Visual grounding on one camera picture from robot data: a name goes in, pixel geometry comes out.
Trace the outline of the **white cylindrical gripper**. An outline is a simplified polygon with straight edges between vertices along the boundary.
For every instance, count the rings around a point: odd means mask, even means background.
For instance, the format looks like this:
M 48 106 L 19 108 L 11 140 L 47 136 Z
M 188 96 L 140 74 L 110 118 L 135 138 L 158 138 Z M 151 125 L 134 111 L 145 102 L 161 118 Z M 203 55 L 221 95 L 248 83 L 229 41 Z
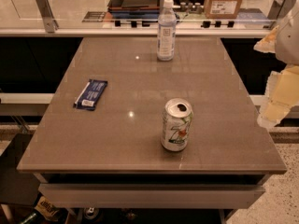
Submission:
M 271 129 L 299 102 L 299 0 L 279 27 L 272 29 L 253 49 L 262 53 L 276 52 L 277 59 L 288 64 L 281 72 L 271 72 L 259 109 L 258 124 Z

